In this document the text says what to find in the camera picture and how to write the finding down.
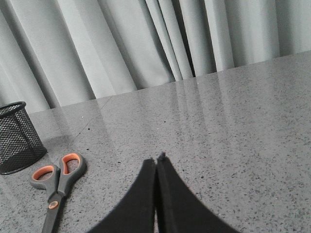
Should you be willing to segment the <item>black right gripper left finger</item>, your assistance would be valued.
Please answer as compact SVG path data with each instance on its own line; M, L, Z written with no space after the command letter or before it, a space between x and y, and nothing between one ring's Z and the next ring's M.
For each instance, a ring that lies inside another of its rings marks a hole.
M152 233L155 214L155 178L154 160L144 160L141 170L128 192L90 232Z

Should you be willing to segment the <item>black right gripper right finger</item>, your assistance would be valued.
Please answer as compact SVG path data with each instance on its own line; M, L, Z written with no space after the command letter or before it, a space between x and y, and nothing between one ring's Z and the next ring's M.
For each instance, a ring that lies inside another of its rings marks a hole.
M156 211L160 233L236 233L189 190L163 152L157 159Z

